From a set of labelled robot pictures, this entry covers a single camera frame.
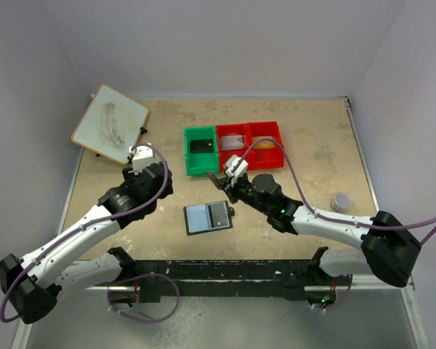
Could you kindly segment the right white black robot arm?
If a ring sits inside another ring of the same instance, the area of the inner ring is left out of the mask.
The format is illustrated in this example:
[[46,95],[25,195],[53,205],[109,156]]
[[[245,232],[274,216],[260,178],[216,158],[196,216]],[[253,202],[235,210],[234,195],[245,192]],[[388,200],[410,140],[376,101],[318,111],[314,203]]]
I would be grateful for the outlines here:
[[379,211],[373,217],[348,216],[309,209],[302,201],[286,196],[271,174],[253,180],[218,178],[207,174],[231,203],[241,201],[266,216],[281,233],[318,236],[345,244],[346,249],[326,249],[308,268],[310,279],[326,284],[346,274],[371,274],[390,286],[404,287],[421,251],[421,243],[395,216]]

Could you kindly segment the black card holder wallet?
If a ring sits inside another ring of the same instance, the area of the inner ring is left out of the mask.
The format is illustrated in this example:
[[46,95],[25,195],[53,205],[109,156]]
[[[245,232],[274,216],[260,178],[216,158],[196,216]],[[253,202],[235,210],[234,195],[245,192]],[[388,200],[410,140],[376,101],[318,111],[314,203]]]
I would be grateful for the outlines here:
[[[185,217],[185,229],[188,236],[194,236],[201,233],[210,233],[218,230],[210,230],[210,221],[208,213],[208,204],[198,204],[192,206],[185,206],[183,208],[183,213]],[[228,212],[231,221],[231,227],[225,229],[231,229],[233,227],[233,217],[235,216],[235,210],[233,207],[228,205]]]

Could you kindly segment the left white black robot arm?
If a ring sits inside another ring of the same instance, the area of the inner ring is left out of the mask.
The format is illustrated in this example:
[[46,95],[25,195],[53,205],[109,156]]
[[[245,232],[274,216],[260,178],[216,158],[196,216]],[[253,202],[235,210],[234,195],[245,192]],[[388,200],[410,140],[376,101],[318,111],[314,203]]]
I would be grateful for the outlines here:
[[90,261],[77,261],[94,245],[152,214],[157,201],[173,193],[165,161],[141,170],[125,169],[123,175],[124,181],[69,229],[22,257],[8,254],[1,259],[1,322],[32,324],[79,290],[98,284],[127,285],[137,279],[136,262],[121,247]]

